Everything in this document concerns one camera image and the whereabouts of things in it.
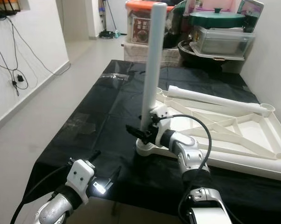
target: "white cylinder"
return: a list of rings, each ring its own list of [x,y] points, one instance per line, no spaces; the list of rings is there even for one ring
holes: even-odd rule
[[[142,131],[148,129],[148,125],[151,123],[150,111],[155,107],[156,88],[158,86],[160,73],[166,14],[166,3],[154,3],[151,12],[148,58],[141,110],[140,129]]]
[[[193,100],[197,100],[197,101],[202,101],[202,102],[207,102],[207,103],[217,104],[217,105],[222,105],[222,106],[230,106],[230,107],[238,108],[238,109],[244,110],[244,111],[260,113],[264,117],[268,117],[270,115],[270,113],[272,113],[274,111],[274,109],[269,110],[265,107],[262,107],[260,104],[243,103],[243,102],[239,102],[239,101],[235,101],[235,100],[215,97],[215,96],[211,96],[208,94],[180,89],[180,88],[178,88],[176,86],[172,86],[172,85],[169,86],[169,97],[171,97],[171,96],[193,99]]]

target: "orange lid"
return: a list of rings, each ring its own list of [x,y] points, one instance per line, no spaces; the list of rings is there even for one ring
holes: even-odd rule
[[[153,7],[153,4],[156,3],[156,1],[140,1],[140,0],[131,0],[126,2],[126,7],[134,10],[151,10]],[[172,10],[174,6],[167,6],[167,12]]]

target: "table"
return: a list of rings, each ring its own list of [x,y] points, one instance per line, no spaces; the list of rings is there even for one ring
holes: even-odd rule
[[[117,182],[104,198],[176,215],[183,193],[177,161],[159,155],[139,156],[136,138],[125,129],[125,124],[140,125],[144,75],[145,64],[111,61],[35,162],[26,192],[70,157],[89,159],[92,152],[100,150],[101,155],[93,162],[97,175],[108,177],[122,166]],[[162,68],[159,87],[166,90],[169,85],[258,102],[236,74]],[[223,200],[244,223],[281,220],[281,182],[214,167],[211,173]],[[49,178],[26,202],[54,191],[65,183],[66,176],[67,170],[63,170]]]

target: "white plastic tray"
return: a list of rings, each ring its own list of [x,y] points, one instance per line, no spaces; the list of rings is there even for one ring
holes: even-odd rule
[[[192,115],[207,125],[212,136],[209,165],[281,180],[281,124],[274,113],[265,118],[230,107],[169,98],[166,91],[156,99],[157,105],[168,106],[171,115]],[[207,135],[198,123],[174,118],[171,129],[193,136],[206,153]]]

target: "white pipe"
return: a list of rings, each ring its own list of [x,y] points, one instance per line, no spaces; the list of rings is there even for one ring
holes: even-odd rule
[[[148,129],[148,125],[151,123],[150,111],[155,108],[156,88],[158,86],[160,73],[166,14],[166,3],[159,2],[153,4],[150,22],[144,95],[141,110],[140,129],[142,131]]]
[[[275,111],[275,108],[269,104],[254,104],[254,103],[243,103],[235,100],[225,99],[221,97],[215,97],[199,92],[194,92],[190,90],[180,89],[176,86],[169,86],[169,97],[180,97],[193,99],[197,101],[207,102],[211,104],[217,104],[222,106],[230,106],[238,108],[244,111],[251,111],[255,113],[260,113],[264,117],[268,117],[272,112]]]

